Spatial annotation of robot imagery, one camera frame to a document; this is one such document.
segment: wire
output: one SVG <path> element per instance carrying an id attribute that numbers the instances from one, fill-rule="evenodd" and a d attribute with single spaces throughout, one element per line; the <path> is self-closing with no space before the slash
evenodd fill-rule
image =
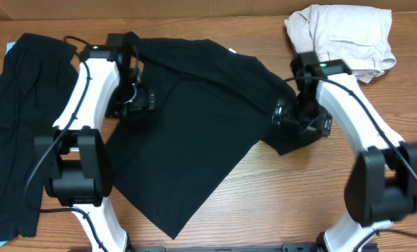
<path id="1" fill-rule="evenodd" d="M 379 135 L 381 136 L 381 138 L 383 138 L 383 140 L 387 143 L 387 145 L 389 146 L 389 148 L 395 153 L 396 157 L 401 161 L 401 163 L 403 164 L 403 166 L 408 170 L 408 172 L 413 177 L 414 182 L 417 185 L 417 174 L 412 169 L 411 165 L 406 161 L 406 159 L 398 151 L 398 149 L 393 145 L 393 143 L 389 140 L 389 138 L 387 138 L 387 136 L 385 135 L 384 131 L 379 127 L 378 123 L 375 121 L 374 117 L 371 115 L 369 109 L 365 106 L 365 104 L 361 101 L 361 99 L 352 90 L 344 87 L 343 85 L 337 83 L 336 81 L 330 80 L 328 78 L 315 77 L 315 76 L 293 77 L 293 78 L 288 78 L 288 79 L 283 80 L 283 81 L 284 82 L 288 82 L 288 81 L 304 80 L 304 79 L 307 79 L 307 78 L 312 79 L 312 80 L 324 81 L 324 82 L 330 83 L 332 85 L 335 85 L 336 87 L 341 88 L 342 90 L 346 91 L 351 97 L 353 97 L 357 101 L 357 103 L 362 107 L 362 109 L 364 110 L 364 112 L 366 113 L 366 115 L 369 117 L 371 123 L 374 125 L 376 131 L 379 133 Z M 362 245 L 364 245 L 374 235 L 379 234 L 379 232 L 392 232 L 392 233 L 396 233 L 396 234 L 399 234 L 399 235 L 406 235 L 406 236 L 409 236 L 409 237 L 415 237 L 415 238 L 417 238 L 417 234 L 412 234 L 410 232 L 405 232 L 405 231 L 400 231 L 400 230 L 391 230 L 391 229 L 374 230 L 371 234 L 367 235 L 359 243 L 358 246 L 355 247 L 354 252 L 357 252 Z"/>
<path id="2" fill-rule="evenodd" d="M 77 52 L 75 52 L 74 53 L 78 58 L 79 58 L 79 61 L 80 62 L 82 62 L 81 61 L 81 57 L 79 56 L 79 54 L 77 53 Z M 85 98 L 85 95 L 86 95 L 86 93 L 87 93 L 87 91 L 88 91 L 88 87 L 90 86 L 90 80 L 91 80 L 91 77 L 90 77 L 90 69 L 88 68 L 88 65 L 87 65 L 87 63 L 85 63 L 85 62 L 82 62 L 83 63 L 83 65 L 85 66 L 85 68 L 86 68 L 86 71 L 87 71 L 87 82 L 86 82 L 86 84 L 85 84 L 85 87 L 84 87 L 84 89 L 83 89 L 83 92 L 82 92 L 82 95 L 81 95 L 81 98 L 79 99 L 79 101 L 78 101 L 78 103 L 77 103 L 77 105 L 76 105 L 76 108 L 74 109 L 74 112 L 71 114 L 71 118 L 69 119 L 69 121 L 68 121 L 68 123 L 65 125 L 65 127 L 62 129 L 62 131 L 58 134 L 58 136 L 57 137 L 55 137 L 55 139 L 54 139 L 54 141 L 52 142 L 52 144 L 51 145 L 49 145 L 49 147 L 48 147 L 48 149 L 46 150 L 46 152 L 41 156 L 41 158 L 39 159 L 39 161 L 36 163 L 36 165 L 35 165 L 35 167 L 34 167 L 34 169 L 32 170 L 32 173 L 31 173 L 31 175 L 29 176 L 29 178 L 27 179 L 27 182 L 26 182 L 26 186 L 25 186 L 25 189 L 24 189 L 24 191 L 23 191 L 23 197 L 27 200 L 27 203 L 28 203 L 28 205 L 33 209 L 33 210 L 36 210 L 36 211 L 40 211 L 41 209 L 37 209 L 36 207 L 34 207 L 34 206 L 32 206 L 31 204 L 30 204 L 30 202 L 29 202 L 29 199 L 27 198 L 27 191 L 29 190 L 29 187 L 30 187 L 30 185 L 31 185 L 31 183 L 32 183 L 32 179 L 34 179 L 34 177 L 35 177 L 35 175 L 37 174 L 37 172 L 38 172 L 38 170 L 40 169 L 40 166 L 41 166 L 41 164 L 44 162 L 44 160 L 46 159 L 46 157 L 48 156 L 48 154 L 54 149 L 54 147 L 59 143 L 59 141 L 61 141 L 62 140 L 62 138 L 63 138 L 63 136 L 67 133 L 67 131 L 68 131 L 68 129 L 71 127 L 71 124 L 74 122 L 74 120 L 77 118 L 76 117 L 76 115 L 77 115 L 77 113 L 78 113 L 78 111 L 79 111 L 79 109 L 80 109 L 80 107 L 81 107 L 81 105 L 82 105 L 82 103 L 83 103 L 83 99 Z"/>
<path id="3" fill-rule="evenodd" d="M 75 37 L 75 36 L 65 36 L 65 37 L 63 37 L 63 41 L 64 41 L 65 43 L 68 43 L 67 39 L 74 39 L 75 41 L 82 42 L 82 43 L 86 44 L 87 46 L 91 46 L 91 44 L 90 44 L 89 42 L 84 41 L 83 39 L 81 39 L 81 38 L 77 38 L 77 37 Z"/>
<path id="4" fill-rule="evenodd" d="M 77 41 L 80 41 L 88 46 L 90 46 L 89 42 L 84 41 L 83 39 L 80 38 L 76 38 L 74 36 L 65 36 L 63 38 L 65 43 L 67 42 L 67 39 L 74 39 Z M 64 207 L 64 208 L 58 208 L 58 209 L 37 209 L 35 206 L 33 206 L 29 199 L 27 198 L 27 192 L 29 190 L 29 187 L 31 185 L 32 179 L 34 179 L 35 175 L 37 174 L 38 170 L 40 169 L 41 164 L 44 162 L 44 160 L 46 159 L 46 157 L 48 156 L 48 154 L 56 147 L 56 145 L 60 142 L 60 140 L 62 140 L 63 136 L 67 133 L 68 129 L 71 127 L 72 123 L 74 122 L 75 119 L 77 119 L 77 113 L 83 103 L 83 100 L 87 94 L 88 88 L 90 87 L 90 80 L 91 80 L 91 76 L 90 76 L 90 68 L 88 68 L 88 65 L 85 61 L 82 61 L 81 57 L 79 56 L 79 54 L 77 52 L 74 52 L 75 56 L 78 57 L 79 61 L 83 63 L 83 65 L 86 68 L 87 71 L 87 81 L 85 84 L 85 87 L 83 89 L 81 98 L 79 99 L 76 108 L 74 109 L 74 112 L 71 114 L 71 118 L 69 119 L 68 123 L 65 125 L 65 127 L 62 129 L 62 131 L 57 135 L 57 137 L 54 139 L 54 141 L 52 142 L 52 144 L 48 147 L 48 149 L 46 150 L 46 152 L 41 156 L 41 158 L 39 159 L 39 161 L 36 163 L 36 166 L 34 167 L 34 169 L 32 170 L 31 175 L 29 176 L 27 182 L 26 182 L 26 186 L 25 189 L 23 191 L 23 197 L 26 200 L 28 206 L 33 209 L 34 211 L 40 212 L 40 213 L 45 213 L 45 214 L 49 214 L 49 213 L 60 213 L 60 212 L 76 212 L 76 213 L 80 213 L 83 216 L 83 219 L 87 220 L 88 226 L 91 229 L 91 232 L 93 234 L 93 237 L 95 238 L 95 241 L 97 243 L 97 245 L 99 246 L 99 249 L 102 249 L 104 252 L 109 252 L 107 250 L 107 248 L 104 246 L 104 244 L 101 242 L 101 240 L 99 239 L 99 237 L 97 236 L 96 233 L 96 229 L 95 226 L 93 225 L 93 222 L 91 221 L 91 218 L 89 217 L 88 213 L 86 213 L 84 210 L 76 208 L 76 207 Z"/>
<path id="5" fill-rule="evenodd" d="M 136 86 L 135 84 L 132 84 L 132 86 L 133 86 L 134 95 L 132 96 L 132 98 L 130 98 L 130 100 L 128 100 L 128 101 L 126 101 L 126 102 L 124 102 L 123 104 L 127 104 L 127 103 L 129 103 L 129 102 L 133 103 L 133 101 L 134 101 L 134 100 L 135 100 L 135 98 L 137 97 L 137 95 L 138 95 L 138 89 L 137 89 L 137 86 Z"/>
<path id="6" fill-rule="evenodd" d="M 95 238 L 95 241 L 99 247 L 99 249 L 102 249 L 104 252 L 109 252 L 107 248 L 104 246 L 104 244 L 101 242 L 99 237 L 97 236 L 95 226 L 93 225 L 93 222 L 91 221 L 90 216 L 88 213 L 86 213 L 84 210 L 76 208 L 76 207 L 63 207 L 58 209 L 42 209 L 41 213 L 60 213 L 60 212 L 77 212 L 82 214 L 82 218 L 87 220 L 88 225 L 90 226 L 91 233 L 93 234 L 93 237 Z"/>

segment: wooden table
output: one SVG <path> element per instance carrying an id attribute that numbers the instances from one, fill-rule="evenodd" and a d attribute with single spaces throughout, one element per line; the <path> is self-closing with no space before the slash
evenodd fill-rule
<path id="1" fill-rule="evenodd" d="M 140 37 L 212 39 L 238 53 L 258 57 L 281 78 L 292 76 L 293 58 L 283 28 L 285 16 L 135 18 L 0 22 L 0 73 L 6 43 L 30 32 L 55 38 L 74 35 L 104 43 L 107 33 L 134 31 Z M 397 65 L 363 85 L 385 121 L 407 141 L 417 141 L 417 14 L 393 15 L 390 45 Z M 104 123 L 109 136 L 116 122 Z M 135 246 L 260 246 L 312 242 L 346 210 L 343 189 L 354 163 L 346 138 L 334 124 L 331 136 L 278 156 L 258 143 L 172 240 L 150 223 L 117 190 L 115 212 Z M 43 208 L 59 207 L 44 197 Z M 417 214 L 395 226 L 417 232 Z M 382 251 L 417 251 L 417 239 L 382 234 Z M 90 243 L 71 213 L 41 214 L 37 236 L 8 242 L 0 251 L 66 251 Z"/>

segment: black clothing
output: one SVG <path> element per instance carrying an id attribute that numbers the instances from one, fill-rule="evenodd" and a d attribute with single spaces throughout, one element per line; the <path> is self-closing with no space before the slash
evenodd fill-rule
<path id="1" fill-rule="evenodd" d="M 39 213 L 23 198 L 34 166 L 34 136 L 49 129 L 68 102 L 77 80 L 69 63 L 76 47 L 24 34 L 4 58 L 0 75 L 0 241 L 33 237 Z M 43 180 L 37 176 L 29 200 L 40 207 Z"/>
<path id="2" fill-rule="evenodd" d="M 257 58 L 210 40 L 126 38 L 156 111 L 129 115 L 108 140 L 114 185 L 171 238 L 258 140 L 280 154 L 316 140 L 278 141 L 277 98 L 293 102 L 295 92 Z"/>

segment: wood grain surface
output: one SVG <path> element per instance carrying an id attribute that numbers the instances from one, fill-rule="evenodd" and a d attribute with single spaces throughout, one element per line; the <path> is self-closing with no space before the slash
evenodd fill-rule
<path id="1" fill-rule="evenodd" d="M 140 37 L 212 39 L 253 55 L 281 78 L 291 77 L 293 58 L 283 28 L 285 16 L 217 18 L 136 18 L 0 22 L 0 73 L 6 43 L 30 32 L 55 38 L 78 36 L 104 43 L 109 32 Z M 417 141 L 417 13 L 393 15 L 390 45 L 395 68 L 362 89 L 376 110 L 407 141 Z M 116 125 L 106 120 L 104 139 Z M 346 210 L 343 189 L 354 157 L 339 128 L 331 136 L 282 157 L 257 143 L 172 240 L 149 222 L 117 190 L 112 193 L 121 226 L 135 246 L 260 246 L 313 242 Z M 59 207 L 43 198 L 43 208 Z M 395 226 L 417 232 L 417 214 Z M 417 251 L 417 239 L 382 234 L 382 251 Z M 41 214 L 35 238 L 10 241 L 0 251 L 66 251 L 90 243 L 71 213 Z"/>
<path id="2" fill-rule="evenodd" d="M 0 20 L 290 15 L 311 4 L 417 11 L 417 0 L 0 0 Z"/>

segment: black clamp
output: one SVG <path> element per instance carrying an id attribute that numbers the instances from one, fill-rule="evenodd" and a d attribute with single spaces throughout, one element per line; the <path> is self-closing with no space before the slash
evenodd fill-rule
<path id="1" fill-rule="evenodd" d="M 398 151 L 417 175 L 417 143 L 400 143 Z M 385 176 L 385 165 L 395 176 Z M 401 221 L 417 212 L 417 185 L 391 149 L 376 147 L 356 159 L 344 193 L 350 217 L 370 226 L 378 221 Z"/>
<path id="2" fill-rule="evenodd" d="M 137 50 L 125 40 L 125 34 L 109 34 L 106 45 L 87 45 L 81 52 L 82 60 L 102 58 L 115 62 L 121 81 L 112 95 L 105 116 L 123 119 L 127 114 L 155 109 L 155 91 L 141 83 L 137 66 L 130 67 L 130 60 Z"/>
<path id="3" fill-rule="evenodd" d="M 279 99 L 272 121 L 282 129 L 282 139 L 295 139 L 301 135 L 314 134 L 327 137 L 331 132 L 332 118 L 315 98 L 318 80 L 334 74 L 351 74 L 350 68 L 340 59 L 319 62 L 315 52 L 300 53 L 291 62 L 291 70 L 297 77 L 300 93 L 293 103 Z"/>
<path id="4" fill-rule="evenodd" d="M 35 138 L 35 151 L 42 156 L 60 133 L 54 128 Z M 70 148 L 78 148 L 81 160 L 63 160 L 61 155 Z M 45 175 L 45 189 L 49 197 L 56 197 L 64 207 L 73 204 L 100 206 L 103 197 L 110 195 L 113 186 L 113 172 L 109 157 L 98 129 L 84 127 L 69 130 L 49 152 L 42 164 Z"/>

